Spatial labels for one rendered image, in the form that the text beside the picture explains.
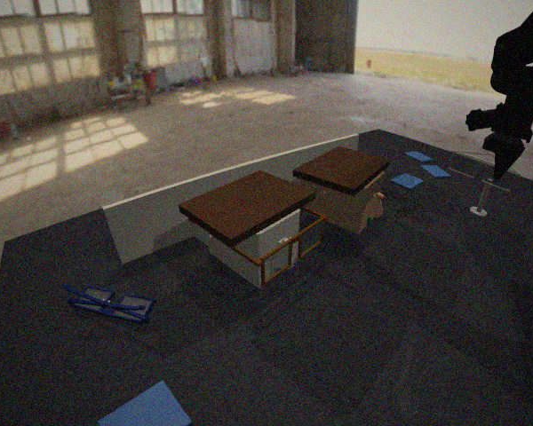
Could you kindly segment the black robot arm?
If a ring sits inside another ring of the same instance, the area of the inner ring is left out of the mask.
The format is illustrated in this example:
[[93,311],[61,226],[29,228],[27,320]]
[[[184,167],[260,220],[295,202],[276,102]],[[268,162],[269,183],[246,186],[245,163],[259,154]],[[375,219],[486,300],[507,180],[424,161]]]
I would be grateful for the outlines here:
[[[496,92],[505,94],[510,100],[533,105],[533,12],[514,30],[502,34],[496,40],[490,83]],[[465,124],[469,131],[491,128],[498,132],[501,106],[482,111],[471,110]]]

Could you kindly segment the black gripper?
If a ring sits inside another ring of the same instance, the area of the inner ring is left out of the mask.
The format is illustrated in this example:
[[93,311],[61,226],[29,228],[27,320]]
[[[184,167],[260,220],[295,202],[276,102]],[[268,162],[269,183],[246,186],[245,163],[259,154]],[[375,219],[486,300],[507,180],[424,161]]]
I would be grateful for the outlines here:
[[495,153],[494,178],[499,180],[525,150],[533,135],[533,105],[505,98],[498,132],[489,134],[482,148]]

